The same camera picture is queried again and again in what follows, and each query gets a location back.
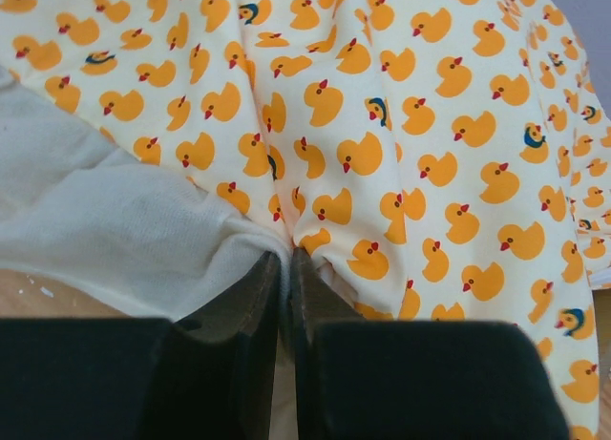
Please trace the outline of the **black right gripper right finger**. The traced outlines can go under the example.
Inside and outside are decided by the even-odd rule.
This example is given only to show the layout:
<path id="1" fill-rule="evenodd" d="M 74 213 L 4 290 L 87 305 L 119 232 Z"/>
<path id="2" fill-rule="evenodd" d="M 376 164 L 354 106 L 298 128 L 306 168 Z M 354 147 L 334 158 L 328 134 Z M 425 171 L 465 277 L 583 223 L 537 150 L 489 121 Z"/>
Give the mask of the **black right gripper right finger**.
<path id="1" fill-rule="evenodd" d="M 532 341 L 484 321 L 369 321 L 294 251 L 290 306 L 303 439 L 566 439 Z"/>

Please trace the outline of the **duck print bed cover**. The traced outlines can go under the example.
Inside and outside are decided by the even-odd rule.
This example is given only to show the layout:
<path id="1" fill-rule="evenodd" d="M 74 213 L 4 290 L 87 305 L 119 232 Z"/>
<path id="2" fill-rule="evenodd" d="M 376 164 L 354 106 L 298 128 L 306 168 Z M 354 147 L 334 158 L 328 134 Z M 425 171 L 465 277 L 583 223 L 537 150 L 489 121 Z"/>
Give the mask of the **duck print bed cover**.
<path id="1" fill-rule="evenodd" d="M 1 265 L 180 319 L 302 248 L 373 320 L 501 320 L 599 435 L 610 120 L 552 0 L 1 0 Z"/>

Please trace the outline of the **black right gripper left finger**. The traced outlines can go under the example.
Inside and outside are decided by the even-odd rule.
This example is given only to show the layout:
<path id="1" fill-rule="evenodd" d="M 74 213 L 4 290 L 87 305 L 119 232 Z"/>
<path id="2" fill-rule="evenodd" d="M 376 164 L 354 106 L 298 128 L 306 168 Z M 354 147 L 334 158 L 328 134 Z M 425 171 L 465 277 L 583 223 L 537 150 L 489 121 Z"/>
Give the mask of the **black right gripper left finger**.
<path id="1" fill-rule="evenodd" d="M 3 320 L 2 437 L 266 438 L 280 278 L 265 253 L 177 322 Z"/>

